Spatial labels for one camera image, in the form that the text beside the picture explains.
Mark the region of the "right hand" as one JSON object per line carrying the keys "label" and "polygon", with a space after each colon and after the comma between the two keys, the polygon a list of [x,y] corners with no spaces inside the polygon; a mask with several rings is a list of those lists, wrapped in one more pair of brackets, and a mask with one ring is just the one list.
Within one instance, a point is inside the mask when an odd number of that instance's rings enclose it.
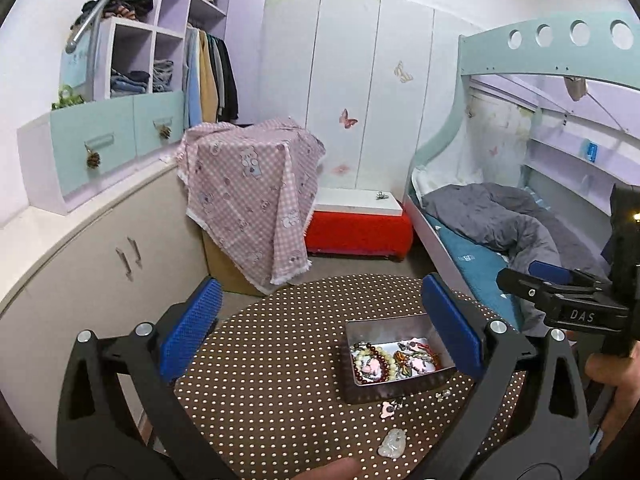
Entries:
{"label": "right hand", "polygon": [[615,389],[613,403],[601,424],[603,437],[599,451],[604,452],[615,440],[639,402],[638,341],[634,342],[629,356],[593,353],[586,362],[586,374],[595,382]]}

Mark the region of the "left hand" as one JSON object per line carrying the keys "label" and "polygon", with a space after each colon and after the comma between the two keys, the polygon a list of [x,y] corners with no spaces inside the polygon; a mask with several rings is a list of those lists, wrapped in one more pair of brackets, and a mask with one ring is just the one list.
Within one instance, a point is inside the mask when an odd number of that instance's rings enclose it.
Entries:
{"label": "left hand", "polygon": [[361,466],[358,460],[345,457],[322,467],[304,471],[293,480],[354,480],[360,471]]}

